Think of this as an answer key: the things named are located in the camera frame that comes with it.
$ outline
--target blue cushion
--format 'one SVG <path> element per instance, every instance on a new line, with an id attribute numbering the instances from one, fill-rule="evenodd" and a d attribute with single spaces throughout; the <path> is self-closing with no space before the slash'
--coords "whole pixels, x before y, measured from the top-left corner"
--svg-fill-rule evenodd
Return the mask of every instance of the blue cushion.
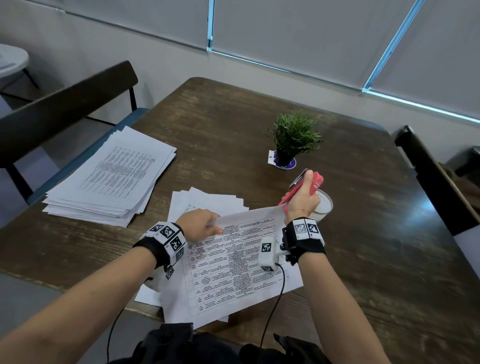
<path id="1" fill-rule="evenodd" d="M 57 174 L 55 174 L 55 176 L 37 188 L 35 192 L 33 192 L 33 194 L 28 198 L 27 203 L 31 205 L 36 200 L 40 199 L 44 194 L 55 187 L 57 183 L 61 182 L 65 177 L 84 164 L 87 159 L 95 154 L 95 152 L 103 145 L 103 143 L 106 142 L 112 133 L 114 133 L 116 130 L 123 130 L 125 126 L 132 125 L 147 111 L 149 111 L 149 109 L 138 108 L 137 110 L 131 112 L 125 119 L 120 121 L 117 125 L 112 127 L 108 132 L 100 137 L 95 143 L 89 146 L 82 154 L 63 167 Z"/>

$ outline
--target dark wood tabletop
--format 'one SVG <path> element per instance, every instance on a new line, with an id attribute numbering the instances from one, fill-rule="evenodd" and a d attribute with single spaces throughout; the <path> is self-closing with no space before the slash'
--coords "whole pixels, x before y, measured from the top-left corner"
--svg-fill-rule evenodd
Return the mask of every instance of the dark wood tabletop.
<path id="1" fill-rule="evenodd" d="M 393 363 L 479 363 L 480 281 L 392 138 L 382 128 L 328 111 L 317 115 L 325 142 L 297 156 L 293 170 L 267 164 L 267 136 L 278 113 L 300 107 L 244 89 L 192 78 L 133 128 L 175 146 L 146 211 L 126 229 L 51 216 L 37 202 L 0 231 L 0 270 L 68 289 L 129 250 L 165 220 L 172 191 L 191 186 L 235 194 L 250 209 L 274 206 L 305 168 L 319 171 L 333 200 L 320 223 L 327 257 L 355 297 Z M 202 329 L 225 340 L 258 344 L 275 299 Z M 141 303 L 128 309 L 161 317 Z M 286 293 L 272 333 L 318 343 L 303 288 Z"/>

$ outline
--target person's left arm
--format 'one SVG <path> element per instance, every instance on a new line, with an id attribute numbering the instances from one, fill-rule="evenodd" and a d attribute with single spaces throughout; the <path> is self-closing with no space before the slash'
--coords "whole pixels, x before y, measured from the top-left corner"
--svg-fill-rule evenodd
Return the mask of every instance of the person's left arm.
<path id="1" fill-rule="evenodd" d="M 221 234 L 207 226 L 217 214 L 195 210 L 177 224 L 187 241 Z M 0 363 L 76 363 L 157 265 L 137 246 L 73 286 L 45 309 L 0 340 Z"/>

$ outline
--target white cup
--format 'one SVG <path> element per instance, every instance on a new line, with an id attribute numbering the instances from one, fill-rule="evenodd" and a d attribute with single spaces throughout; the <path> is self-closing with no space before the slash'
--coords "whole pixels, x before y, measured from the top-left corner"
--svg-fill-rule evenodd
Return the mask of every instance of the white cup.
<path id="1" fill-rule="evenodd" d="M 317 190 L 317 196 L 320 197 L 320 203 L 318 204 L 317 208 L 314 212 L 310 215 L 312 220 L 319 222 L 323 219 L 327 214 L 332 211 L 333 202 L 332 199 L 323 191 Z"/>

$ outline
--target hand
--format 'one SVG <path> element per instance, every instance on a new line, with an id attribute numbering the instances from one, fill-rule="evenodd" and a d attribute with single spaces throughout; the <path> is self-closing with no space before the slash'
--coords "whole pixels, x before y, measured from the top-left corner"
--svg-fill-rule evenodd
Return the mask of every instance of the hand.
<path id="1" fill-rule="evenodd" d="M 191 243 L 199 242 L 210 235 L 221 235 L 222 229 L 218 226 L 208 226 L 219 214 L 210 210 L 202 210 L 201 208 L 194 211 L 186 212 L 176 221 L 177 225 L 183 230 L 185 240 Z"/>
<path id="2" fill-rule="evenodd" d="M 288 203 L 288 212 L 285 214 L 285 225 L 296 218 L 307 218 L 315 211 L 320 203 L 317 194 L 310 196 L 310 186 L 313 181 L 313 171 L 306 171 L 303 176 L 303 184 Z"/>

